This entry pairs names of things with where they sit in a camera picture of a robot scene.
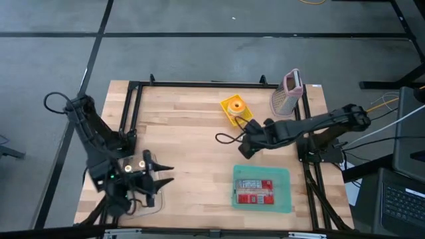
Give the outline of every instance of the cheese grater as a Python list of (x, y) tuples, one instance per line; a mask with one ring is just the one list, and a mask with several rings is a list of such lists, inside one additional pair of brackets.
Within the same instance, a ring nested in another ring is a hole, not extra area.
[(275, 116), (292, 114), (298, 100), (303, 96), (303, 84), (299, 70), (293, 69), (285, 75), (279, 87), (270, 97), (270, 106)]

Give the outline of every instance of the concrete floor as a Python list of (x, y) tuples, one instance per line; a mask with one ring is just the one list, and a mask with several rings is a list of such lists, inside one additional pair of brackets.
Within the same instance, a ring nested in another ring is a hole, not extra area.
[[(106, 3), (2, 0), (0, 32), (97, 32)], [(413, 2), (398, 3), (425, 49), (423, 18)], [(315, 6), (296, 0), (122, 0), (115, 1), (106, 27), (106, 32), (402, 31), (389, 3), (327, 1)], [(64, 116), (43, 108), (44, 95), (77, 93), (93, 43), (94, 38), (0, 38), (0, 134), (11, 140), (7, 146), (27, 152), (24, 161), (8, 157), (0, 161), (0, 231), (31, 226), (66, 125)], [(360, 90), (359, 81), (397, 80), (418, 65), (414, 47), (404, 40), (103, 39), (87, 93), (101, 112), (110, 80), (147, 80), (153, 73), (157, 80), (257, 82), (265, 74), (269, 82), (279, 82), (296, 67), (305, 83), (323, 85), (329, 109), (348, 103), (368, 108), (384, 91)], [(52, 101), (52, 107), (62, 105), (62, 100)], [(387, 110), (380, 108), (371, 117)], [(395, 117), (374, 121), (366, 132), (341, 139), (354, 140)], [(394, 129), (389, 129), (369, 140), (393, 135)], [(374, 159), (390, 153), (392, 144), (386, 141), (353, 153)], [(74, 135), (47, 227), (72, 224), (85, 159)]]

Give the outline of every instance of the laptop keyboard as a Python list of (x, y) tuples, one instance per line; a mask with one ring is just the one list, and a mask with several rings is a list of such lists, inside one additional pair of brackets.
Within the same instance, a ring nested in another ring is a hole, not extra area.
[(384, 188), (385, 214), (425, 227), (424, 198), (389, 185), (385, 185)]

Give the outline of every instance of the wooden table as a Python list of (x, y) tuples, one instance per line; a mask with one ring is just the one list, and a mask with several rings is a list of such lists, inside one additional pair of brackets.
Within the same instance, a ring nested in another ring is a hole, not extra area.
[[(110, 82), (102, 119), (118, 130), (128, 81)], [(327, 112), (320, 85), (307, 85), (311, 115)], [(173, 166), (161, 177), (175, 180), (163, 188), (162, 210), (138, 218), (120, 218), (120, 226), (162, 228), (222, 228), (257, 230), (311, 230), (311, 219), (302, 165), (295, 143), (275, 150), (261, 150), (250, 160), (238, 151), (238, 143), (223, 145), (215, 141), (218, 132), (238, 135), (219, 102), (239, 94), (258, 122), (273, 116), (269, 100), (271, 89), (143, 87), (137, 119), (137, 151), (149, 149), (160, 164)], [(231, 206), (234, 165), (287, 168), (290, 172), (292, 212), (236, 210)], [(330, 163), (321, 164), (327, 199), (346, 224), (353, 220), (341, 172)], [(104, 196), (91, 180), (84, 183), (75, 223), (84, 220)], [(319, 225), (323, 218), (316, 199)]]

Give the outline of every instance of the black wire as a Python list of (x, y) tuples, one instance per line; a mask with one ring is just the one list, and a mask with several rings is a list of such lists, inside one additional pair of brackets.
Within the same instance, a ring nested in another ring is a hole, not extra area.
[(344, 150), (342, 150), (341, 152), (343, 153), (343, 157), (344, 157), (344, 170), (347, 170), (347, 162), (348, 162), (347, 154), (345, 154)]
[(351, 147), (351, 148), (348, 148), (348, 149), (344, 149), (343, 151), (353, 150), (353, 149), (356, 149), (356, 148), (358, 148), (358, 147), (362, 147), (362, 146), (365, 146), (365, 145), (368, 145), (368, 144), (378, 143), (378, 142), (382, 142), (382, 141), (386, 141), (386, 140), (390, 140), (390, 139), (425, 139), (425, 136), (399, 136), (399, 137), (388, 137), (388, 138), (384, 138), (384, 139), (378, 139), (378, 140), (370, 141), (370, 142), (367, 142), (367, 143), (363, 143), (363, 144), (360, 144), (360, 145), (355, 146), (355, 147)]
[(371, 119), (371, 121), (374, 121), (374, 120), (377, 120), (377, 119), (381, 119), (382, 117), (384, 117), (384, 116), (387, 116), (387, 115), (391, 114), (391, 112), (394, 112), (394, 111), (396, 111), (397, 109), (398, 109), (398, 108), (392, 109), (392, 110), (390, 110), (389, 112), (387, 112), (387, 113), (385, 113), (385, 114), (383, 114), (383, 115), (381, 115), (381, 116), (378, 116), (378, 117), (376, 117), (376, 118)]
[[(59, 96), (62, 96), (62, 97), (66, 100), (66, 102), (67, 102), (67, 103), (69, 103), (70, 107), (72, 108), (72, 110), (74, 110), (75, 115), (76, 115), (76, 117), (77, 117), (77, 122), (74, 122), (74, 123), (75, 123), (78, 127), (80, 127), (80, 129), (82, 130), (82, 133), (84, 134), (84, 136), (86, 136), (87, 142), (88, 142), (88, 143), (89, 143), (89, 144), (90, 144), (90, 145), (91, 145), (91, 146), (92, 146), (95, 150), (97, 150), (97, 151), (99, 151), (99, 152), (101, 152), (101, 153), (105, 153), (106, 155), (108, 155), (108, 156), (109, 156), (109, 158), (111, 159), (110, 163), (112, 164), (113, 168), (114, 168), (114, 169), (118, 172), (118, 174), (120, 175), (121, 179), (124, 181), (124, 184), (128, 185), (128, 187), (129, 187), (129, 190), (130, 190), (131, 195), (132, 195), (132, 197), (133, 197), (133, 198), (132, 198), (132, 199), (130, 199), (130, 200), (136, 199), (136, 198), (135, 198), (135, 193), (134, 193), (134, 192), (135, 192), (134, 185), (133, 185), (133, 183), (132, 183), (131, 181), (129, 181), (129, 180), (128, 180), (127, 175), (126, 175), (126, 174), (122, 171), (122, 169), (121, 169), (121, 167), (120, 167), (120, 164), (118, 163), (118, 160), (115, 158), (115, 156), (114, 156), (114, 155), (110, 154), (110, 152), (109, 152), (109, 151), (102, 150), (102, 149), (100, 149), (100, 148), (98, 148), (98, 147), (96, 147), (96, 146), (94, 145), (94, 143), (92, 142), (93, 137), (89, 137), (89, 135), (87, 134), (87, 132), (86, 132), (86, 130), (84, 129), (84, 127), (82, 127), (82, 125), (81, 125), (82, 120), (80, 119), (80, 116), (78, 115), (78, 113), (77, 113), (77, 111), (76, 111), (76, 108), (75, 108), (75, 107), (74, 107), (74, 105), (72, 104), (72, 101), (70, 100), (70, 98), (68, 98), (68, 96), (66, 96), (65, 94), (60, 93), (60, 92), (51, 92), (51, 93), (48, 93), (48, 94), (44, 97), (44, 100), (43, 100), (44, 107), (45, 107), (48, 111), (53, 112), (53, 113), (56, 113), (56, 114), (66, 114), (66, 112), (58, 112), (58, 111), (56, 111), (56, 110), (52, 110), (51, 108), (49, 108), (49, 107), (47, 106), (47, 99), (48, 99), (48, 97), (49, 97), (49, 96), (52, 96), (52, 95), (55, 95), (55, 94), (57, 94), (57, 95), (59, 95)], [(106, 176), (106, 178), (105, 178), (104, 185), (106, 185), (106, 184), (107, 184), (107, 181), (109, 180), (108, 175), (106, 174), (105, 176)], [(108, 192), (108, 190), (107, 190), (107, 188), (106, 188), (106, 187), (104, 187), (104, 191), (105, 191), (106, 195), (107, 195), (107, 196), (109, 196), (109, 198), (111, 199), (111, 196), (109, 195), (109, 192)], [(132, 211), (131, 213), (126, 212), (126, 214), (127, 214), (127, 215), (133, 215), (133, 214), (134, 214), (134, 212), (135, 212), (135, 207), (133, 208), (133, 211)]]
[(360, 160), (363, 160), (363, 161), (371, 161), (370, 159), (363, 159), (363, 158), (361, 158), (361, 157), (359, 157), (359, 156), (357, 156), (357, 155), (354, 155), (354, 154), (352, 154), (352, 153), (348, 153), (348, 152), (345, 152), (346, 154), (348, 154), (348, 155), (351, 155), (351, 156), (353, 156), (354, 158), (356, 158), (356, 159), (360, 159)]
[(48, 111), (53, 112), (53, 113), (55, 113), (55, 114), (66, 114), (66, 112), (59, 112), (59, 111), (56, 111), (56, 110), (52, 110), (50, 107), (48, 107), (48, 106), (47, 106), (47, 98), (48, 98), (49, 96), (51, 96), (51, 95), (55, 95), (55, 94), (57, 94), (57, 95), (59, 95), (59, 96), (62, 96), (63, 98), (65, 98), (65, 99), (66, 99), (66, 101), (67, 101), (67, 102), (71, 102), (71, 100), (68, 98), (68, 96), (65, 96), (65, 94), (63, 94), (63, 93), (60, 93), (60, 92), (50, 92), (50, 93), (48, 93), (48, 94), (44, 97), (44, 100), (42, 101), (42, 103), (43, 103), (44, 107), (45, 107)]
[[(244, 119), (244, 118), (242, 118), (240, 116), (235, 116), (234, 117), (234, 120), (235, 120), (236, 124), (238, 125), (238, 127), (240, 128), (240, 130), (242, 130), (242, 133), (240, 135), (238, 135), (238, 137), (232, 137), (231, 135), (228, 135), (227, 133), (217, 133), (215, 135), (215, 140), (217, 140), (217, 142), (222, 143), (222, 144), (230, 144), (230, 143), (234, 143), (234, 142), (242, 143), (242, 140), (239, 140), (239, 138), (242, 137), (245, 134), (245, 130), (239, 124), (239, 121), (237, 119), (241, 119), (241, 120), (245, 121), (246, 123), (251, 124), (248, 120), (246, 120), (246, 119)], [(231, 141), (224, 142), (224, 141), (219, 140), (218, 139), (218, 136), (220, 136), (220, 135), (223, 135), (223, 136), (226, 136), (227, 138), (230, 138)]]
[[(233, 142), (242, 143), (242, 141), (239, 140), (239, 138), (242, 137), (244, 134), (245, 134), (245, 132), (244, 133), (241, 133), (238, 137), (233, 138), (232, 136), (228, 135), (227, 133), (218, 133), (218, 134), (215, 135), (215, 140), (217, 140), (219, 143), (222, 143), (222, 144), (229, 144), (229, 143), (233, 143)], [(220, 136), (220, 135), (223, 135), (223, 136), (226, 136), (228, 138), (231, 138), (231, 141), (224, 142), (224, 141), (219, 140), (218, 139), (218, 136)]]
[(5, 136), (0, 135), (0, 137), (1, 137), (1, 138), (3, 138), (3, 139), (5, 140), (4, 142), (1, 142), (1, 143), (0, 143), (0, 145), (4, 145), (4, 144), (6, 144), (6, 143), (10, 142), (10, 140), (9, 140), (8, 138), (6, 138)]
[[(340, 168), (340, 166), (338, 165), (338, 164), (336, 164), (336, 163), (332, 163), (336, 168), (338, 168), (341, 172), (343, 171), (341, 168)], [(357, 182), (357, 181), (352, 181), (351, 182), (354, 186), (356, 186), (357, 188), (359, 188), (360, 189), (360, 183), (359, 182)]]
[(336, 163), (332, 163), (336, 168), (338, 168), (341, 172), (343, 171), (342, 169), (341, 169), (341, 167), (338, 165), (338, 164), (336, 164)]
[(360, 186), (361, 186), (361, 184), (359, 183), (359, 182), (357, 182), (357, 181), (353, 181), (353, 182), (351, 182), (354, 186), (356, 186), (357, 188), (359, 188), (360, 189)]
[(82, 184), (84, 186), (84, 181), (86, 180), (86, 173), (87, 173), (88, 168), (86, 167), (84, 169), (84, 172), (82, 173)]

